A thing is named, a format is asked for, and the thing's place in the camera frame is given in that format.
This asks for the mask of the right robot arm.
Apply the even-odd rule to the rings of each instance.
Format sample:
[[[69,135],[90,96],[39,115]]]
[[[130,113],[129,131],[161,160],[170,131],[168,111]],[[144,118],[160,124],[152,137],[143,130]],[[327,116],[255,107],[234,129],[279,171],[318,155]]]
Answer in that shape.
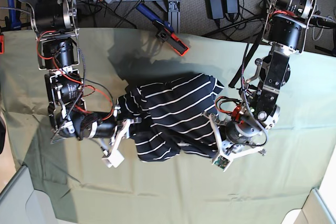
[[[30,7],[30,22],[36,33],[40,70],[46,70],[48,116],[54,135],[62,137],[112,138],[117,130],[113,111],[88,111],[85,88],[87,73],[75,66],[85,65],[79,47],[76,0],[18,0]]]

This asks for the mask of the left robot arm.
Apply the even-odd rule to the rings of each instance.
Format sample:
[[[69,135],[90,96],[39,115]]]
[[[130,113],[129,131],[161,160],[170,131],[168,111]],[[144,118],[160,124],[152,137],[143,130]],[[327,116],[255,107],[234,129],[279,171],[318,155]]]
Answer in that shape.
[[[280,89],[289,79],[289,59],[302,53],[310,27],[335,28],[335,22],[317,14],[317,0],[270,0],[262,33],[246,47],[239,71],[229,87],[241,83],[242,101],[229,113],[226,140],[233,146],[255,147],[251,138],[267,134],[278,121],[276,104]]]

